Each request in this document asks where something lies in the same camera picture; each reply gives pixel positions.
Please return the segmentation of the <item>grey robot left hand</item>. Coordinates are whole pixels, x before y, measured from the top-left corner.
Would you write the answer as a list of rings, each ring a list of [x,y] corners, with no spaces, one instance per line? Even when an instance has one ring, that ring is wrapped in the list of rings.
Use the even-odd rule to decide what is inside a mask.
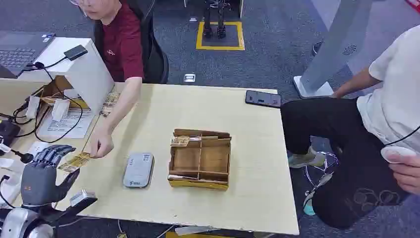
[[[69,173],[63,182],[57,185],[57,168],[61,159],[75,150],[71,145],[51,145],[35,155],[22,174],[21,198],[24,206],[44,206],[66,197],[80,170]]]

